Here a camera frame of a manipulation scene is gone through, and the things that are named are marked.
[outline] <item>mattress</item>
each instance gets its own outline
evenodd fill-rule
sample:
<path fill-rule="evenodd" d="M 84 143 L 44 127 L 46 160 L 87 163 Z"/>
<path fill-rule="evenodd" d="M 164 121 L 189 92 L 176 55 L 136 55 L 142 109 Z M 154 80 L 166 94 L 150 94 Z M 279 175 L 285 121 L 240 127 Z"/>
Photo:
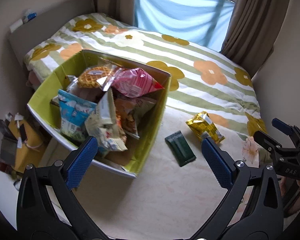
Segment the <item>mattress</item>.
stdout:
<path fill-rule="evenodd" d="M 269 153 L 252 138 L 255 131 L 266 129 L 251 79 L 242 67 L 222 54 L 92 13 L 67 22 L 50 39 L 29 51 L 24 62 L 43 82 L 81 49 L 127 58 L 172 75 L 162 126 L 140 176 L 131 182 L 91 166 L 76 191 L 84 209 L 109 236 L 186 239 L 218 206 L 226 190 L 218 185 L 201 155 L 199 140 L 185 124 L 194 114 L 209 113 L 226 137 L 220 148 L 234 160 L 243 160 L 251 167 L 271 161 Z M 177 130 L 182 131 L 197 156 L 182 168 L 164 141 Z M 61 152 L 53 154 L 52 163 L 68 154 L 59 156 Z M 232 223 L 239 220 L 250 192 L 251 188 Z"/>

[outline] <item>yellow wrapper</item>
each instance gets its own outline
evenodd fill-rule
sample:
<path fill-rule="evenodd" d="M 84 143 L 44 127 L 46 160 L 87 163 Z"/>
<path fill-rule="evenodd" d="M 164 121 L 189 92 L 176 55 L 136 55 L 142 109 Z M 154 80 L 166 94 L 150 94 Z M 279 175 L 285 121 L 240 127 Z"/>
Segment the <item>yellow wrapper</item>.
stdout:
<path fill-rule="evenodd" d="M 207 112 L 202 111 L 194 117 L 186 121 L 186 124 L 194 131 L 195 135 L 203 140 L 210 136 L 215 143 L 220 143 L 225 137 L 218 131 L 214 123 L 211 121 Z"/>

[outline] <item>blue snack bag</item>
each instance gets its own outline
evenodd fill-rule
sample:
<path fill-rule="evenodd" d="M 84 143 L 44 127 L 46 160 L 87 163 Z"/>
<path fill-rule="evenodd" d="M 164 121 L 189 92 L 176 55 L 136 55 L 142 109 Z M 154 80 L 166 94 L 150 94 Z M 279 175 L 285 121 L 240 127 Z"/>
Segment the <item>blue snack bag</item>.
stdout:
<path fill-rule="evenodd" d="M 58 90 L 61 114 L 61 133 L 77 142 L 83 142 L 88 134 L 84 121 L 95 111 L 97 104 Z"/>

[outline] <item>blue gripper pad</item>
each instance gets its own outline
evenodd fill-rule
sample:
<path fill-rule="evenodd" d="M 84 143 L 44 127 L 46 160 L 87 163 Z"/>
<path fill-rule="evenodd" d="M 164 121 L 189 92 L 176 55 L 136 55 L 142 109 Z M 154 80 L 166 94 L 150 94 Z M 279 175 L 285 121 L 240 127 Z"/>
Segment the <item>blue gripper pad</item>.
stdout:
<path fill-rule="evenodd" d="M 208 138 L 205 138 L 201 143 L 201 152 L 220 186 L 229 190 L 234 182 L 233 174 L 227 163 L 220 156 L 216 147 L 208 140 Z"/>
<path fill-rule="evenodd" d="M 98 141 L 92 137 L 67 170 L 66 185 L 68 189 L 79 186 L 83 175 L 86 173 L 97 152 Z"/>
<path fill-rule="evenodd" d="M 292 135 L 291 127 L 278 118 L 272 119 L 272 126 L 283 132 L 285 135 Z"/>

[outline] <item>striped bedspread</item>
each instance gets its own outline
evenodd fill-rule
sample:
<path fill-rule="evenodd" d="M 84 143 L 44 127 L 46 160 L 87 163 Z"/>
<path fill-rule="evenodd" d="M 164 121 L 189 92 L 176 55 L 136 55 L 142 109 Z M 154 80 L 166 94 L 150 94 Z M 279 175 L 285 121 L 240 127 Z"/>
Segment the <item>striped bedspread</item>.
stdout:
<path fill-rule="evenodd" d="M 215 124 L 236 133 L 243 141 L 243 148 L 238 150 L 244 160 L 258 154 L 251 146 L 251 136 L 257 130 L 265 131 L 265 125 L 251 79 L 242 67 L 222 54 L 92 13 L 67 22 L 50 39 L 29 51 L 24 61 L 42 82 L 82 48 L 169 72 L 172 82 L 167 106 L 191 115 L 207 111 Z M 266 152 L 259 149 L 259 158 L 264 161 L 265 157 Z"/>

